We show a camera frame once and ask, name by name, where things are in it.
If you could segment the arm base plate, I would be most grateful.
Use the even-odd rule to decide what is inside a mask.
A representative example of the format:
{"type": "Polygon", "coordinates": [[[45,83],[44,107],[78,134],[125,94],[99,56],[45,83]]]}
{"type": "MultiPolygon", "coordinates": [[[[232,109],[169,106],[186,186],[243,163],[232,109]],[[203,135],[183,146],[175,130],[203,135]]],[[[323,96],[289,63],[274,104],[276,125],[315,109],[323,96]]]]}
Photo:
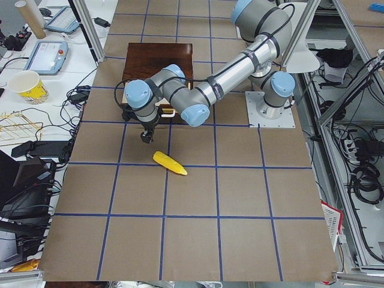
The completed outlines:
{"type": "Polygon", "coordinates": [[[264,102],[264,92],[246,91],[248,122],[250,128],[289,128],[296,127],[287,98],[282,107],[274,108],[264,102]]]}

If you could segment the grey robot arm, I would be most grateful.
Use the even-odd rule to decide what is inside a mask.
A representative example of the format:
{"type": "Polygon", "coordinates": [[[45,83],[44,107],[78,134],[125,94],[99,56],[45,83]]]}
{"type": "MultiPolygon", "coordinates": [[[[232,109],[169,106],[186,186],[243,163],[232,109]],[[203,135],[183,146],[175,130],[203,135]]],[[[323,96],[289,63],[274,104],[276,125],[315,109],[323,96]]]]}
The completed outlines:
{"type": "Polygon", "coordinates": [[[271,74],[271,62],[288,47],[296,8],[293,3],[280,8],[272,1],[237,1],[231,15],[241,37],[249,43],[218,72],[199,81],[193,89],[176,64],[168,65],[145,80],[131,80],[124,87],[126,105],[120,105],[122,117],[138,120],[144,127],[141,140],[153,141],[161,112],[156,105],[166,99],[190,126],[202,125],[210,115],[210,106],[222,100],[234,87],[250,76],[271,74]]]}

